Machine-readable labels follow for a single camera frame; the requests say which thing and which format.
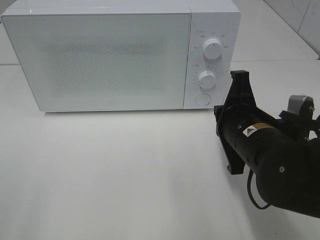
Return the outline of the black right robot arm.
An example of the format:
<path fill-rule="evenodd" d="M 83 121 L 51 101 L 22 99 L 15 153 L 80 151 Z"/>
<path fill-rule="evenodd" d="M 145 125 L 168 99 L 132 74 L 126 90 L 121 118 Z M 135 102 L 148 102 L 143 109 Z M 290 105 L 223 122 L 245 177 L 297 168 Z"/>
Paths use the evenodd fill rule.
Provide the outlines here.
<path fill-rule="evenodd" d="M 234 70 L 224 104 L 214 107 L 216 133 L 228 171 L 256 181 L 266 206 L 320 216 L 320 120 L 314 100 L 292 95 L 287 110 L 274 118 L 257 107 L 249 72 Z M 310 132 L 317 136 L 309 138 Z"/>

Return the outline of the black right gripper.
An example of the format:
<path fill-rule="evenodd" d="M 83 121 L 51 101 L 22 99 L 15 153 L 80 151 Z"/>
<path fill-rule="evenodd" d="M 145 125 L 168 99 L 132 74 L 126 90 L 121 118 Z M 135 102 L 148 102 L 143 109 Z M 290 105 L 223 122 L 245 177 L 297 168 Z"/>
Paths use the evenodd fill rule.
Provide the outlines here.
<path fill-rule="evenodd" d="M 282 165 L 280 120 L 257 107 L 248 71 L 232 70 L 230 75 L 232 83 L 224 105 L 214 107 L 229 173 L 243 174 L 244 165 Z"/>

